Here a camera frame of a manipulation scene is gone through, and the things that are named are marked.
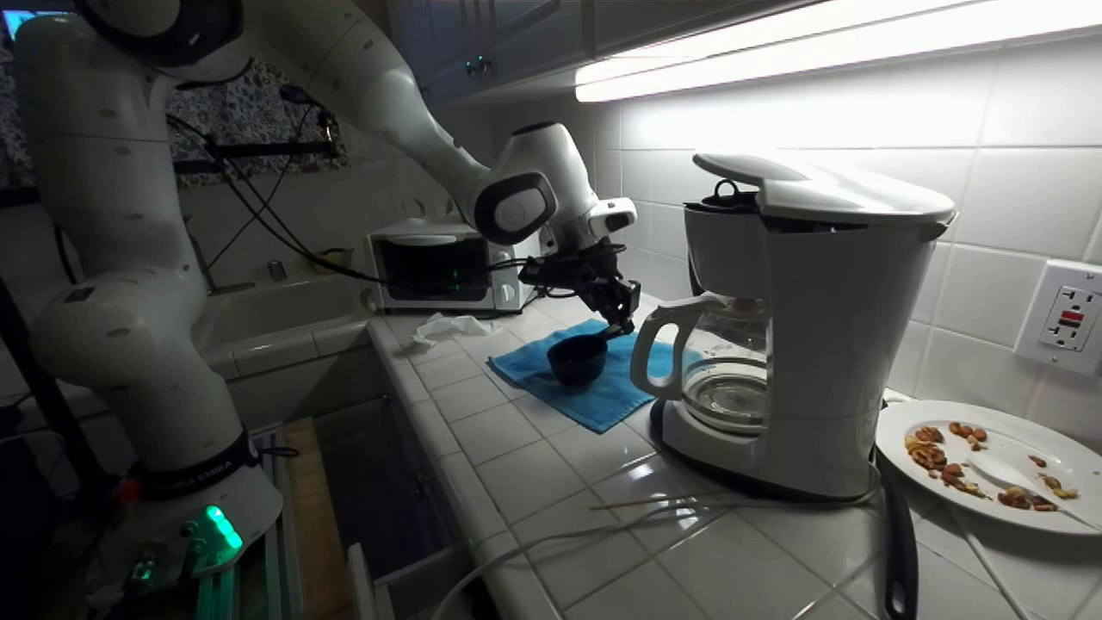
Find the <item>blue mat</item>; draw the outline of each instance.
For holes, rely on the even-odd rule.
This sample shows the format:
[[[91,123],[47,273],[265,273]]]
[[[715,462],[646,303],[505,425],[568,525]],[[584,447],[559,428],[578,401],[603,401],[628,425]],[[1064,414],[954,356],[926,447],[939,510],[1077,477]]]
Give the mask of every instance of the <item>blue mat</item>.
[[[545,343],[529,343],[511,356],[489,358],[489,370],[505,382],[514,382],[515,389],[527,389],[547,407],[561,412],[576,425],[603,433],[617,428],[623,417],[631,417],[638,407],[652,405],[652,393],[631,382],[632,335],[611,343],[606,370],[600,374],[596,382],[583,389],[559,385],[547,365],[547,350],[576,335],[600,335],[603,327],[606,327],[603,321],[584,321],[568,332],[553,332]],[[655,343],[652,376],[668,376],[668,362],[670,362],[668,352],[670,352],[668,346]]]

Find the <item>white coffee maker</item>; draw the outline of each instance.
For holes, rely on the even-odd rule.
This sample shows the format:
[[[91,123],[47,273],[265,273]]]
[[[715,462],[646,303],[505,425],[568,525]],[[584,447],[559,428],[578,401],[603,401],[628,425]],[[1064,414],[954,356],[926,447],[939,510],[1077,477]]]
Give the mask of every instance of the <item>white coffee maker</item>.
[[[794,156],[697,156],[715,195],[686,205],[704,296],[656,306],[632,382],[656,446],[720,477],[824,500],[871,491],[880,389],[954,205]],[[670,376],[652,376],[656,335]]]

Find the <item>wall outlet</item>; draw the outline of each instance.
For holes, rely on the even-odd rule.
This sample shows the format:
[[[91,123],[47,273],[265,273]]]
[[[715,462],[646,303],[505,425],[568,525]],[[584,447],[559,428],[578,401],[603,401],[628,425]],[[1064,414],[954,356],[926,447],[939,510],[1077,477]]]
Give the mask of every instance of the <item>wall outlet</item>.
[[[1055,309],[1043,321],[1040,343],[1046,350],[1081,352],[1094,335],[1097,315],[1102,315],[1102,292],[1062,288]]]
[[[1094,376],[1102,365],[1097,316],[1102,270],[1077,262],[1046,262],[1011,352],[1077,376]]]

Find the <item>kitchen counter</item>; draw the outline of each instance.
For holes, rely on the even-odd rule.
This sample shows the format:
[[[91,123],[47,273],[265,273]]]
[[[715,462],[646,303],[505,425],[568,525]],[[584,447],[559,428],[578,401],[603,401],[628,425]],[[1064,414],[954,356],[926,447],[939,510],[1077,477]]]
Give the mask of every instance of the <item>kitchen counter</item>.
[[[484,321],[491,325],[484,338],[433,350],[410,346],[427,316],[374,316],[367,327],[475,562],[547,533],[631,525],[646,510],[632,500],[646,498],[699,498],[712,508],[603,537],[536,546],[484,575],[499,614],[505,620],[884,618],[877,500],[791,508],[739,498],[655,451],[646,407],[591,433],[484,365],[584,316],[576,301],[541,301],[519,316]],[[919,618],[1017,618],[961,529],[977,537],[1031,618],[1102,618],[1097,541],[954,517],[916,485],[908,498],[919,537]]]

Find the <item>plate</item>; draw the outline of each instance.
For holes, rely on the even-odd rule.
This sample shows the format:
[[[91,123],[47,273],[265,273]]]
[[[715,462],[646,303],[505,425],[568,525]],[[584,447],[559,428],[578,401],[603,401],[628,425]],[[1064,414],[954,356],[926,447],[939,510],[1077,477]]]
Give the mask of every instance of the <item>plate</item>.
[[[1036,474],[1040,466],[1033,460],[1043,460],[1051,477],[1058,477],[1064,485],[1077,491],[1077,500],[1055,500],[1055,498],[1046,498],[1046,500],[1067,502],[1081,517],[1089,517],[1093,525],[1102,525],[1102,456],[1094,456],[1093,447],[1083,447],[1051,428],[1040,428],[1033,421],[1022,421],[1022,417],[1011,417],[1003,412],[949,405],[949,401],[912,401],[912,405],[891,405],[890,412],[880,412],[880,421],[876,428],[876,446],[912,484],[919,484],[922,491],[931,491],[931,494],[935,494],[972,515],[985,515],[1003,525],[1051,531],[1051,533],[1073,533],[1073,537],[1097,533],[1064,515],[1036,515],[1036,510],[1003,508],[1000,485],[992,485],[989,478],[982,478],[972,469],[963,469],[963,478],[977,484],[985,500],[966,498],[954,485],[945,485],[939,478],[934,478],[926,469],[919,469],[907,456],[907,438],[916,428],[935,428],[935,432],[945,432],[945,456],[949,462],[963,462],[972,447],[966,447],[966,441],[961,441],[946,432],[946,425],[954,425],[954,421],[989,432],[985,451],[1000,456],[1003,462],[1009,462],[1022,474]]]

